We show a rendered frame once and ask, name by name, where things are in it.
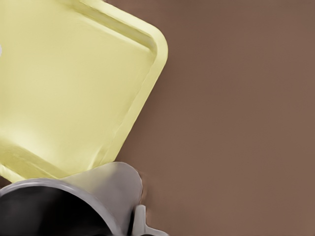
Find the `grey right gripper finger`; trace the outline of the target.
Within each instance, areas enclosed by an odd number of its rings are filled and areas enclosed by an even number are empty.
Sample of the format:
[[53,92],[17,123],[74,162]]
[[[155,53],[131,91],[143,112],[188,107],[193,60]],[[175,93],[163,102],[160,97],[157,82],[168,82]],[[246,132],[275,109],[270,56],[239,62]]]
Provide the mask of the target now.
[[132,236],[170,236],[166,232],[149,227],[146,224],[146,207],[138,205],[134,210]]

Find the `white IKEA cup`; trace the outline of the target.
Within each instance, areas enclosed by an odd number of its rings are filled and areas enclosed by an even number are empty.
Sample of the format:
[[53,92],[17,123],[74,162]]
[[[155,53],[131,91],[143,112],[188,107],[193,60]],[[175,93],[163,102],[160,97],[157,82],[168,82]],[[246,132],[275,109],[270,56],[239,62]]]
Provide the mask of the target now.
[[0,236],[127,236],[142,180],[123,162],[0,189]]

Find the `pale yellow tray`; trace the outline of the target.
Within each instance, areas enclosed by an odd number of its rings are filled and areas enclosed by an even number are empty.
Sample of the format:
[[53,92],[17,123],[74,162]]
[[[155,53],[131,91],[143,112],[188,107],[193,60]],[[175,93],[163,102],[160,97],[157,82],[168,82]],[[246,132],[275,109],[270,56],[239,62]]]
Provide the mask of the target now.
[[103,0],[0,0],[0,176],[114,161],[167,56],[159,29]]

